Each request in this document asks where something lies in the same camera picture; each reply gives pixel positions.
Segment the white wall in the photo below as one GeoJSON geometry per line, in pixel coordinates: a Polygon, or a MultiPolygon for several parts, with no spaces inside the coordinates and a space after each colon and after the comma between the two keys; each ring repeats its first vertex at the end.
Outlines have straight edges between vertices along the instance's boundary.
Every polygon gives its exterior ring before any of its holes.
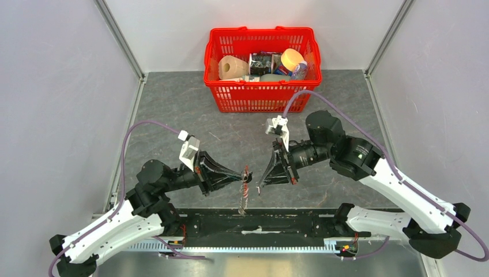
{"type": "MultiPolygon", "coordinates": [[[[415,1],[374,72],[398,163],[425,188],[472,208],[489,244],[489,2],[415,1]]],[[[482,251],[461,230],[460,249],[482,251]]],[[[448,276],[487,276],[489,263],[451,254],[448,276]]]]}
{"type": "Polygon", "coordinates": [[[365,69],[403,2],[106,1],[146,72],[203,70],[212,28],[277,25],[312,27],[321,49],[323,69],[365,69]]]}
{"type": "Polygon", "coordinates": [[[100,212],[138,81],[90,0],[0,1],[0,276],[100,212]]]}

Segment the gray floor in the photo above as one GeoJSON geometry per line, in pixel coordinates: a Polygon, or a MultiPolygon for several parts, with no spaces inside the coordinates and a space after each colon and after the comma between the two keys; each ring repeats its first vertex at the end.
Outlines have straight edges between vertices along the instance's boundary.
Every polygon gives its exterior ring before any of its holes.
{"type": "MultiPolygon", "coordinates": [[[[372,252],[379,242],[360,242],[360,252],[372,252]]],[[[209,260],[166,260],[156,253],[121,252],[99,268],[98,277],[424,277],[418,253],[389,242],[368,259],[341,261],[332,254],[203,253],[209,260]]]]}
{"type": "MultiPolygon", "coordinates": [[[[241,171],[249,165],[255,181],[266,169],[273,137],[264,132],[267,118],[275,113],[220,113],[210,90],[202,80],[203,72],[150,73],[141,96],[136,121],[154,119],[175,129],[184,129],[201,140],[201,149],[222,165],[241,171]]],[[[315,91],[326,96],[361,127],[383,142],[377,116],[360,70],[326,70],[315,91]]],[[[328,109],[318,99],[309,100],[304,111],[288,116],[291,140],[307,140],[304,120],[311,112],[328,109]]],[[[343,121],[347,134],[361,136],[343,121]]],[[[171,167],[179,164],[181,141],[156,125],[141,126],[130,139],[126,157],[126,183],[134,187],[136,174],[149,159],[159,159],[171,167]]],[[[343,202],[366,208],[395,207],[376,191],[339,176],[327,162],[299,171],[299,185],[267,186],[258,197],[250,191],[248,207],[337,208],[343,202]]],[[[238,207],[238,182],[204,197],[198,187],[168,193],[181,208],[238,207]]]]}

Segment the red basket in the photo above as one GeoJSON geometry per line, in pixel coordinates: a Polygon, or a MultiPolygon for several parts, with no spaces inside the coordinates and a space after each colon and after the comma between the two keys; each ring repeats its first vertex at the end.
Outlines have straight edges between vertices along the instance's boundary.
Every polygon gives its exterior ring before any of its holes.
{"type": "MultiPolygon", "coordinates": [[[[287,101],[300,90],[314,90],[321,83],[321,57],[311,28],[248,29],[216,28],[210,31],[205,49],[204,83],[212,91],[217,107],[224,113],[256,113],[283,111],[287,101]],[[220,81],[218,64],[222,57],[232,55],[248,61],[250,53],[283,52],[293,48],[307,62],[304,80],[280,82],[220,81]]],[[[301,112],[309,94],[300,95],[290,112],[301,112]]]]}

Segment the paper roll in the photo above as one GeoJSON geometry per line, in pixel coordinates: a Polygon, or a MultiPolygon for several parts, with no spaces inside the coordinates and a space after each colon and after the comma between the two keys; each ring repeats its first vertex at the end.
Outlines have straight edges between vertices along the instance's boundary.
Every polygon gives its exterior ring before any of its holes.
{"type": "Polygon", "coordinates": [[[240,78],[248,73],[248,63],[233,56],[225,56],[219,61],[221,80],[240,78]]]}

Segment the yellow lid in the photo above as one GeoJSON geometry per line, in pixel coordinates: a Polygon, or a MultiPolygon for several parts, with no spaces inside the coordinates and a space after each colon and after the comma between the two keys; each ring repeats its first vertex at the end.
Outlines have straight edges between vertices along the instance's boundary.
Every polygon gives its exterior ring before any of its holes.
{"type": "Polygon", "coordinates": [[[280,60],[285,68],[287,68],[289,71],[294,71],[299,62],[304,61],[304,58],[299,52],[289,48],[282,53],[280,60]]]}

